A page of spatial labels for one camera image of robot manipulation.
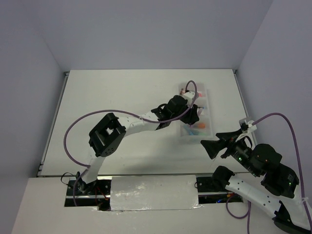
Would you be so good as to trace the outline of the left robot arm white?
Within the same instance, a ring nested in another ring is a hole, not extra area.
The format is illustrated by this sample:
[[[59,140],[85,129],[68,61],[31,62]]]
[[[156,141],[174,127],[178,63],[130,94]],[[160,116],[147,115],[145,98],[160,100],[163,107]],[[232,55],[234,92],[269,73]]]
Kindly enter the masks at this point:
[[[144,131],[156,131],[166,128],[171,122],[181,122],[193,125],[199,121],[197,105],[193,103],[198,94],[193,91],[175,95],[157,108],[139,117],[116,117],[114,113],[106,114],[90,131],[88,159],[89,169],[77,182],[78,189],[83,194],[91,194],[97,186],[98,172],[106,157],[113,154],[121,141],[132,134]]]

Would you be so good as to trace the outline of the clear plastic compartment tray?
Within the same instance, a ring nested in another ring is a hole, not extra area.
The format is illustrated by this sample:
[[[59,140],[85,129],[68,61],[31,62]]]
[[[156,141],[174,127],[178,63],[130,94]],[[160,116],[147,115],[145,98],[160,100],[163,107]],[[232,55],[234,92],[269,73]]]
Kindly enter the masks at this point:
[[[181,121],[176,121],[176,129],[177,129],[177,140],[180,144],[200,144],[201,140],[212,140],[214,138],[213,127],[212,127],[212,118],[209,107],[209,99],[208,99],[208,90],[203,82],[197,82],[197,91],[202,92],[204,97],[198,97],[195,101],[195,104],[199,107],[205,107],[205,109],[198,109],[197,112],[203,112],[203,116],[199,116],[199,121],[194,125],[184,124]],[[196,128],[198,123],[205,123],[205,129]],[[207,136],[189,136],[186,131],[183,129],[183,126],[187,125],[191,128],[192,132],[202,132],[206,133]]]

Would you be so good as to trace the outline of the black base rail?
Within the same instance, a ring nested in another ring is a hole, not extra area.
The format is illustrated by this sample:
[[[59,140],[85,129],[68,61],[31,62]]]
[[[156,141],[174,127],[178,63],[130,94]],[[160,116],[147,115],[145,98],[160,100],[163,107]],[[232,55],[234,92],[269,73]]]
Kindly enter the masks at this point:
[[[210,175],[101,176],[88,192],[66,182],[65,207],[95,207],[99,211],[172,211],[197,209],[203,204],[242,202],[213,186]]]

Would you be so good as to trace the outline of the green capped lead case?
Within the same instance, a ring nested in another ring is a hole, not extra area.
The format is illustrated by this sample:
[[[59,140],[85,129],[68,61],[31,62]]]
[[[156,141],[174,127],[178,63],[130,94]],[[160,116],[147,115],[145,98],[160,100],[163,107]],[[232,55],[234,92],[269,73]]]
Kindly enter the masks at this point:
[[[202,133],[202,132],[193,132],[194,136],[207,136],[206,133]]]

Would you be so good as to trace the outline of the pink capped glue bottle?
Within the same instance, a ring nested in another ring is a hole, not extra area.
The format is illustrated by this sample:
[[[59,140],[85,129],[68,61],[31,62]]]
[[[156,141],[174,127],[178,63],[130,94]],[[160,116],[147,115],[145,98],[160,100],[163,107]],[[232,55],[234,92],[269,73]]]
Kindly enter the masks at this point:
[[[190,90],[181,89],[179,94],[183,95],[185,92],[188,92],[188,91],[190,91]],[[204,97],[204,94],[202,92],[197,92],[196,97],[197,98]]]

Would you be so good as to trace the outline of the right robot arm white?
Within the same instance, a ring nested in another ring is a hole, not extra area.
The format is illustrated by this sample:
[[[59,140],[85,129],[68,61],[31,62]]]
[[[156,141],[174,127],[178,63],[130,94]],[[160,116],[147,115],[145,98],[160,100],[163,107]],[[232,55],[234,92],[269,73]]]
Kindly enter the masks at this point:
[[[301,196],[301,182],[296,172],[282,164],[282,155],[269,144],[252,146],[242,130],[217,133],[217,140],[201,140],[210,159],[231,156],[252,176],[260,177],[263,192],[242,180],[225,166],[212,174],[212,186],[229,190],[262,209],[275,226],[289,234],[312,232],[312,209]]]

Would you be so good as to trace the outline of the blue capped lead case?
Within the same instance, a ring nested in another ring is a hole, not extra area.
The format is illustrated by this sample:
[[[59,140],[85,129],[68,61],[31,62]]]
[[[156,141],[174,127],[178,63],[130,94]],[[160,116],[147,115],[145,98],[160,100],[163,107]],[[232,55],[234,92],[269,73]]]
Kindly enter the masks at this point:
[[[187,125],[184,125],[184,126],[183,126],[183,129],[186,131],[186,133],[187,133],[189,136],[195,136],[195,134],[192,132],[191,128],[188,127]]]

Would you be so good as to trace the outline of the silver foil covered plate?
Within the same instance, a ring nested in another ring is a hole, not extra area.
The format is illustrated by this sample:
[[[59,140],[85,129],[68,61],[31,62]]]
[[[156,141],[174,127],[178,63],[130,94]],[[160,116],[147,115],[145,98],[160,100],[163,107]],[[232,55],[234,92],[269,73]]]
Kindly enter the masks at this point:
[[[190,210],[200,207],[195,175],[113,177],[112,211]]]

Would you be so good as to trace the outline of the orange capped lead case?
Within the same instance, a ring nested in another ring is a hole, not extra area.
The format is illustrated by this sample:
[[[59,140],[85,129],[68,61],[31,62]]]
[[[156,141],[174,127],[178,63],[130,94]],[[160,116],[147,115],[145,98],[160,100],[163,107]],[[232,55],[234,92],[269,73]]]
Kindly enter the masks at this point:
[[[205,129],[205,128],[206,128],[206,124],[205,124],[205,123],[198,123],[198,124],[196,125],[196,128]]]

